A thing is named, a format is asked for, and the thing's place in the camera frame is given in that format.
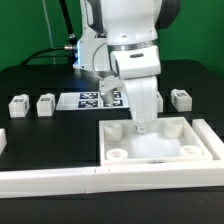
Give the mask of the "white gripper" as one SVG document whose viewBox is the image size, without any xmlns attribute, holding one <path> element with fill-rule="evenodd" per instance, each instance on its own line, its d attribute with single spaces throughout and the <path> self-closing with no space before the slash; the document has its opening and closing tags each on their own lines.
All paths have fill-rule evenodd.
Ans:
<svg viewBox="0 0 224 224">
<path fill-rule="evenodd" d="M 134 122 L 151 122 L 157 118 L 157 75 L 161 64 L 157 46 L 112 51 L 112 69 L 124 81 L 131 116 Z M 140 134 L 147 132 L 147 125 L 136 123 Z"/>
</svg>

